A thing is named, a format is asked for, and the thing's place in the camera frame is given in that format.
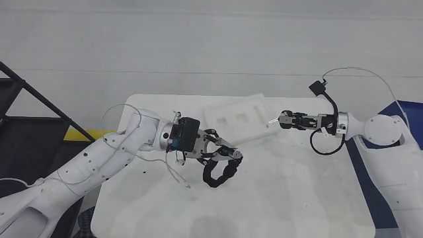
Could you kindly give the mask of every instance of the white foam tray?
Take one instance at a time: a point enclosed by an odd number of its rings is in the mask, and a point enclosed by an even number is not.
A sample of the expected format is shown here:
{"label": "white foam tray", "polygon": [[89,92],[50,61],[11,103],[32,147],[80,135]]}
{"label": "white foam tray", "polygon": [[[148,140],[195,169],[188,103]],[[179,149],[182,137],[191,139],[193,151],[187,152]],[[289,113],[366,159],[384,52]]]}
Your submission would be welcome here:
{"label": "white foam tray", "polygon": [[203,109],[207,128],[215,129],[219,136],[233,145],[262,138],[280,131],[263,94],[233,98]]}

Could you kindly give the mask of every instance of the black hose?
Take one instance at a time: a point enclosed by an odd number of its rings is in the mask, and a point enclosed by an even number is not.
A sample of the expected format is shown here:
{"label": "black hose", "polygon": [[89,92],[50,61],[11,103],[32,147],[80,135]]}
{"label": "black hose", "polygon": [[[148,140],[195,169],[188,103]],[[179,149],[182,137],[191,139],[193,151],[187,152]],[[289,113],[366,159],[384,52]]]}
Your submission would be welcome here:
{"label": "black hose", "polygon": [[317,132],[321,132],[321,129],[317,129],[314,132],[311,133],[310,135],[310,145],[311,148],[313,148],[313,151],[319,155],[333,155],[334,153],[336,153],[337,151],[341,150],[342,146],[344,146],[345,143],[345,134],[342,134],[342,141],[341,144],[339,145],[338,148],[336,148],[334,151],[331,151],[329,153],[322,153],[320,151],[317,151],[317,149],[315,148],[315,146],[313,145],[313,136],[317,133]]}

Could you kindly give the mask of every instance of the gray floor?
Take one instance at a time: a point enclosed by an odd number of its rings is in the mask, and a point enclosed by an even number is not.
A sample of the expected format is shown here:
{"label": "gray floor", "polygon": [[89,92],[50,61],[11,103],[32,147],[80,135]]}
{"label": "gray floor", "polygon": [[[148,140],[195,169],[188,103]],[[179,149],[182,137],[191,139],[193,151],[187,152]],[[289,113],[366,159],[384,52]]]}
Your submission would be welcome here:
{"label": "gray floor", "polygon": [[[86,129],[136,93],[312,97],[340,66],[423,102],[422,30],[423,0],[0,0],[0,60]],[[368,73],[337,75],[341,110],[392,101]],[[21,95],[11,114],[51,113]]]}

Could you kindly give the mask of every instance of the end effector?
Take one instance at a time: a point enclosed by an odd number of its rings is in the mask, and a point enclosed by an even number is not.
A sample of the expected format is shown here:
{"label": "end effector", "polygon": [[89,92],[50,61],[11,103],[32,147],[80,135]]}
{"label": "end effector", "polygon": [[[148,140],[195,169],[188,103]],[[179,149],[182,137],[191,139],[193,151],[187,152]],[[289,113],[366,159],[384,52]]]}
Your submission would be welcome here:
{"label": "end effector", "polygon": [[[212,143],[219,148],[208,152],[208,145]],[[182,152],[185,164],[186,158],[197,159],[204,165],[203,181],[210,187],[216,188],[230,179],[237,172],[238,166],[243,160],[243,154],[237,148],[219,137],[214,129],[201,130],[200,121],[181,117],[180,112],[176,112],[173,122],[169,122],[161,132],[160,147],[167,153],[175,151]],[[228,165],[223,174],[214,179],[211,176],[213,169],[219,161],[228,161]]]}
{"label": "end effector", "polygon": [[278,118],[282,129],[318,130],[325,127],[328,133],[336,135],[336,127],[333,125],[334,120],[335,116],[331,114],[308,116],[306,113],[292,112],[290,110],[282,111]]}

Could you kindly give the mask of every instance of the black cable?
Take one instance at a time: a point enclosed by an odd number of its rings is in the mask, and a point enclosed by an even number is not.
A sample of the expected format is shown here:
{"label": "black cable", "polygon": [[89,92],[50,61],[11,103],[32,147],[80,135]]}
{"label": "black cable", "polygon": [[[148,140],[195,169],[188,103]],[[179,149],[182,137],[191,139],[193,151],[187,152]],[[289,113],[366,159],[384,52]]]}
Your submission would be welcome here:
{"label": "black cable", "polygon": [[338,106],[333,101],[333,99],[328,94],[326,94],[326,92],[323,92],[322,95],[325,96],[325,98],[332,104],[333,116],[334,116],[333,125],[332,125],[332,135],[336,135],[336,129],[338,125]]}
{"label": "black cable", "polygon": [[320,151],[317,151],[317,149],[315,148],[315,146],[313,145],[313,136],[317,133],[317,132],[321,132],[321,129],[317,129],[314,132],[311,133],[310,135],[310,145],[311,148],[313,148],[313,151],[319,155],[333,155],[334,153],[336,153],[337,151],[341,150],[342,146],[344,146],[345,143],[345,134],[342,134],[342,141],[341,144],[339,145],[338,148],[336,148],[334,151],[331,151],[329,153],[322,153]]}

